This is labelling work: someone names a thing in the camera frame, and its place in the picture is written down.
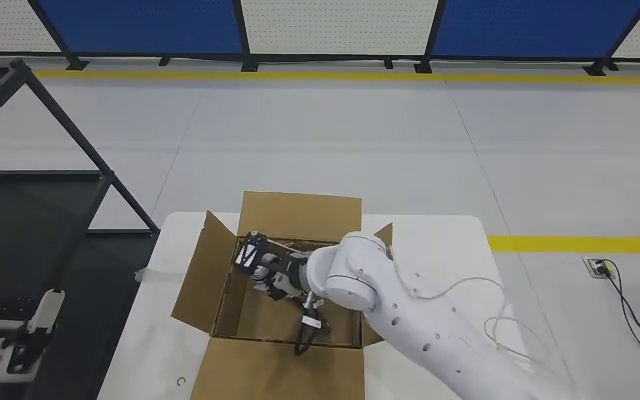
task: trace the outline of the open cardboard box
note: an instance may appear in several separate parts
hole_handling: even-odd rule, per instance
[[[253,289],[232,259],[247,232],[257,230],[289,245],[338,243],[362,222],[355,198],[246,192],[236,234],[208,212],[172,316],[211,338],[192,400],[364,399],[363,347],[380,341],[364,318],[326,301],[332,326],[294,356],[301,310]],[[391,244],[391,225],[376,235]]]

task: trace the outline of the floor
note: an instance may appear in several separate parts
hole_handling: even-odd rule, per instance
[[[175,211],[239,211],[252,189],[358,196],[366,213],[475,215],[489,234],[640,236],[638,86],[45,85],[159,224]],[[28,89],[0,109],[0,169],[91,167]],[[94,221],[139,226],[117,193]],[[583,254],[495,256],[516,316],[552,354],[525,331],[527,351],[593,398],[636,399],[640,347]],[[604,256],[640,307],[640,256]]]

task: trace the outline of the power outlet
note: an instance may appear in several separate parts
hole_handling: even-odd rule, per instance
[[[611,279],[616,279],[616,273],[613,271],[609,265],[602,258],[596,257],[582,257],[582,261],[584,261],[585,267],[589,271],[589,275],[591,275],[594,279],[607,279],[605,274],[601,274],[598,272],[598,267],[604,265],[609,272],[611,273]]]

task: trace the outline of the yellow stripe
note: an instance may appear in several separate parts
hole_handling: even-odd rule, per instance
[[[640,237],[489,235],[489,245],[494,252],[640,253]]]
[[[517,84],[639,85],[640,76],[416,74],[393,72],[224,72],[224,71],[36,71],[39,78],[135,79],[135,80],[339,80],[381,82],[451,82]]]

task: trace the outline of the white table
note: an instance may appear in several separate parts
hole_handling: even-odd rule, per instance
[[[215,214],[232,232],[237,230],[239,214]],[[204,212],[174,213],[166,219],[99,399],[189,399],[209,336],[170,314],[204,217]],[[500,282],[484,229],[476,218],[365,215],[362,229],[373,233],[389,222],[394,224],[394,253],[403,271],[430,276],[442,289],[469,276]],[[482,332],[484,321],[500,308],[502,293],[490,283],[462,285],[450,292],[450,297]],[[505,315],[512,315],[510,307]],[[524,350],[515,324],[501,326],[500,339]],[[433,375],[386,342],[367,347],[364,364],[367,400],[458,399]]]

